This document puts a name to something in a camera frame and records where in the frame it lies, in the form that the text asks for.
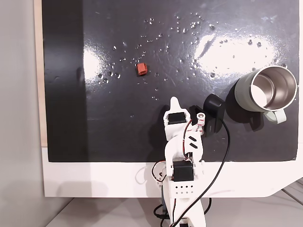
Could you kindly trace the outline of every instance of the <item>black cable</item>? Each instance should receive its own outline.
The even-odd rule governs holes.
[[[175,199],[175,202],[174,202],[174,208],[172,209],[172,223],[174,223],[174,216],[175,216],[176,201],[177,201],[177,199]]]
[[[159,208],[163,207],[163,204],[160,204],[158,207],[156,207],[154,210],[153,210],[153,214],[154,216],[156,216],[157,218],[160,218],[160,219],[169,219],[169,215],[168,214],[157,214],[157,210]]]
[[[218,178],[219,173],[220,173],[221,170],[222,170],[222,167],[223,167],[223,165],[224,165],[224,163],[225,163],[225,161],[226,161],[226,158],[227,158],[227,155],[228,155],[228,152],[229,152],[229,148],[230,148],[230,145],[231,145],[231,135],[230,135],[230,133],[229,133],[229,130],[228,130],[228,128],[227,128],[225,122],[224,122],[222,119],[220,119],[220,120],[221,120],[221,122],[222,122],[224,128],[226,129],[227,137],[228,137],[227,149],[226,149],[226,153],[225,153],[225,156],[224,156],[224,158],[223,158],[222,164],[220,165],[219,170],[218,170],[216,176],[214,177],[213,181],[209,184],[209,186],[204,190],[204,192],[202,192],[201,195],[199,195],[199,197],[198,197],[198,198],[197,198],[189,207],[186,208],[186,210],[181,214],[181,216],[178,218],[178,220],[177,220],[175,223],[172,224],[171,227],[175,227],[175,226],[177,225],[177,223],[179,223],[179,222],[182,220],[183,216],[189,211],[189,209],[191,209],[191,208],[192,208],[192,207],[193,207],[193,206],[202,198],[202,196],[205,195],[205,193],[206,193],[206,192],[211,188],[211,186],[214,184],[214,182],[215,182],[216,179]]]
[[[206,210],[204,211],[204,215],[209,211],[211,205],[212,205],[212,198],[209,198],[208,207],[207,207]]]
[[[300,200],[298,200],[296,197],[294,197],[291,193],[289,193],[288,191],[286,191],[284,188],[281,189],[281,191],[283,191],[286,195],[288,195],[290,198],[292,198],[292,199],[295,200],[297,203],[299,203],[300,205],[303,206],[303,202],[301,202]]]
[[[162,224],[163,224],[164,220],[165,220],[165,218],[163,218],[163,219],[161,220],[160,227],[163,227]]]
[[[160,162],[165,162],[165,160],[160,160],[160,161],[156,162],[156,163],[153,165],[152,169],[151,169],[151,174],[152,174],[153,178],[155,178],[155,180],[156,180],[157,182],[163,182],[164,179],[165,179],[165,177],[166,177],[166,175],[165,175],[164,178],[163,178],[162,180],[158,180],[158,178],[157,178],[157,177],[155,176],[155,174],[153,173],[153,169],[154,169],[155,166],[156,166],[158,163],[160,163]]]

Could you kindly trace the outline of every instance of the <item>wooden edge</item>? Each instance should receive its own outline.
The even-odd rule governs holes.
[[[44,85],[44,53],[42,32],[42,0],[34,0],[36,73],[38,86],[39,121],[41,147],[47,147],[45,85]]]

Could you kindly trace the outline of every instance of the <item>white table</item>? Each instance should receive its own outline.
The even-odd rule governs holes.
[[[303,4],[300,3],[300,15]],[[300,17],[303,33],[303,17]],[[35,1],[37,73],[41,137],[46,137],[41,3]],[[303,36],[300,36],[302,48]],[[299,89],[299,116],[303,114],[303,92]],[[298,152],[295,161],[228,162],[205,197],[266,197],[303,177],[303,122],[299,119]],[[152,179],[153,163],[50,163],[42,142],[45,196],[47,197],[160,197],[160,187]],[[221,163],[205,163],[205,187]]]

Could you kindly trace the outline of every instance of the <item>gray wall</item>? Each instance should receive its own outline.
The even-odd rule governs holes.
[[[0,1],[0,226],[44,227],[70,201],[45,198],[33,0]]]

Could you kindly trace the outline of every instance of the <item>wire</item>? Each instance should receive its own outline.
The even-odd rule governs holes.
[[[281,191],[283,191],[286,195],[288,195],[293,200],[295,200],[296,202],[298,202],[299,204],[301,204],[303,206],[303,202],[301,202],[300,200],[298,200],[296,197],[294,197],[291,193],[289,193],[288,191],[286,191],[284,188],[281,189]]]
[[[160,227],[163,227],[162,224],[164,222],[165,218],[162,219],[161,223],[160,223]]]
[[[177,201],[177,199],[175,199],[174,208],[172,209],[172,223],[174,223],[174,215],[175,215],[176,201]]]
[[[301,182],[299,182],[299,181],[296,181],[296,182],[303,186],[303,183],[301,183]]]
[[[153,169],[154,169],[155,166],[156,166],[158,163],[160,163],[160,162],[165,162],[165,160],[161,160],[161,161],[156,162],[156,163],[153,165],[152,169],[151,169],[151,175],[152,175],[152,177],[153,177],[157,182],[163,182],[163,181],[165,180],[165,177],[166,177],[166,175],[165,175],[165,176],[163,177],[162,180],[159,180],[159,179],[155,176],[155,174],[153,173]]]
[[[206,210],[204,211],[204,214],[207,214],[207,212],[209,211],[211,205],[212,205],[212,198],[209,198],[208,207],[207,207]]]
[[[171,227],[175,227],[175,226],[179,223],[179,221],[182,220],[183,216],[189,211],[189,209],[191,209],[191,208],[192,208],[192,207],[193,207],[193,206],[202,198],[202,196],[205,195],[205,193],[206,193],[206,192],[211,188],[211,186],[214,184],[214,182],[216,181],[216,179],[218,178],[218,175],[220,174],[220,172],[221,172],[221,170],[222,170],[222,167],[223,167],[223,165],[224,165],[224,163],[225,163],[225,161],[226,161],[226,158],[227,158],[227,155],[228,155],[228,152],[229,152],[229,148],[230,148],[230,144],[231,144],[231,135],[230,135],[230,133],[229,133],[229,130],[228,130],[228,128],[227,128],[225,122],[224,122],[222,119],[220,119],[220,120],[221,120],[221,122],[222,122],[224,128],[226,129],[227,137],[228,137],[227,149],[226,149],[226,153],[225,153],[225,156],[224,156],[224,158],[223,158],[222,164],[220,165],[219,170],[218,170],[216,176],[214,177],[213,181],[209,184],[209,186],[204,190],[204,192],[202,192],[201,195],[199,195],[198,198],[196,198],[196,200],[195,200],[189,207],[186,208],[186,210],[181,214],[181,216],[177,219],[177,221],[176,221],[175,223],[172,224]]]
[[[192,120],[190,119],[189,121],[188,121],[188,123],[187,123],[187,125],[186,125],[186,127],[185,127],[185,129],[184,129],[184,133],[183,133],[183,156],[184,156],[184,158],[185,158],[185,160],[187,160],[188,159],[188,156],[186,156],[186,154],[185,154],[185,133],[186,133],[186,131],[187,131],[187,128],[188,128],[188,126],[189,126],[189,124],[192,122]]]

